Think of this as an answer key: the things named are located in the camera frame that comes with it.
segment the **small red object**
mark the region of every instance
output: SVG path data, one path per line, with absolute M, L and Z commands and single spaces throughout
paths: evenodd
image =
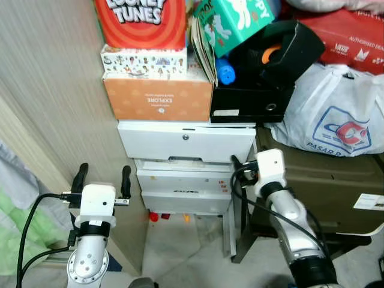
M 170 214 L 169 214 L 169 213 L 162 213 L 162 215 L 161 215 L 161 219 L 168 220 L 169 217 L 170 217 Z
M 150 212 L 149 213 L 149 219 L 151 219 L 152 222 L 157 222 L 158 221 L 158 214 L 155 212 Z

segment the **cardboard box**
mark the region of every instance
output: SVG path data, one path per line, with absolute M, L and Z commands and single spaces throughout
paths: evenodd
M 106 43 L 134 49 L 185 47 L 185 0 L 94 0 Z
M 203 0 L 195 15 L 219 58 L 275 18 L 267 0 Z
M 107 44 L 101 50 L 105 72 L 141 79 L 185 79 L 187 48 L 181 50 L 120 49 Z
M 103 82 L 117 119 L 208 121 L 213 85 L 203 70 L 188 59 L 184 80 L 135 79 L 105 73 Z

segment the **floor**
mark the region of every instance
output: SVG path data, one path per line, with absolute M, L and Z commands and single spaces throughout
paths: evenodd
M 292 283 L 290 271 L 276 239 L 259 238 L 241 264 L 223 257 L 222 219 L 172 215 L 169 220 L 150 223 L 143 260 L 143 276 L 160 288 L 286 288 Z M 344 288 L 364 288 L 379 280 L 377 259 L 384 253 L 384 230 L 366 247 L 358 247 L 334 263 Z M 128 287 L 133 277 L 109 272 L 104 287 Z M 14 288 L 12 278 L 1 279 L 0 287 Z M 24 288 L 66 287 L 63 269 L 34 268 L 24 280 Z

